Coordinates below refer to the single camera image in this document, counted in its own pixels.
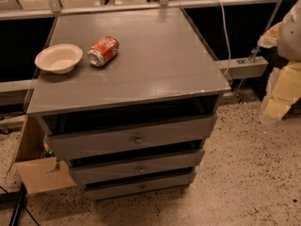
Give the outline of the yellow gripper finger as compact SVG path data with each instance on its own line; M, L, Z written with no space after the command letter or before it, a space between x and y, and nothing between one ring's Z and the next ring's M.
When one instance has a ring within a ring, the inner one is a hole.
M290 61L282 69L274 68L261 103L260 122L272 124L280 121L300 98L301 63Z
M270 27L263 35L260 36L258 45L262 48L272 48L277 46L281 25L282 22L279 22Z

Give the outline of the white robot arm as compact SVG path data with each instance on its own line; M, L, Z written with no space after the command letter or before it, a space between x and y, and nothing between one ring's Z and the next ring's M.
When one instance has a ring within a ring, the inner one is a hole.
M273 25L258 40L262 48L276 46L277 54L288 64L270 73L266 95L261 104L260 121L280 121L301 98L301 0L298 0L280 23Z

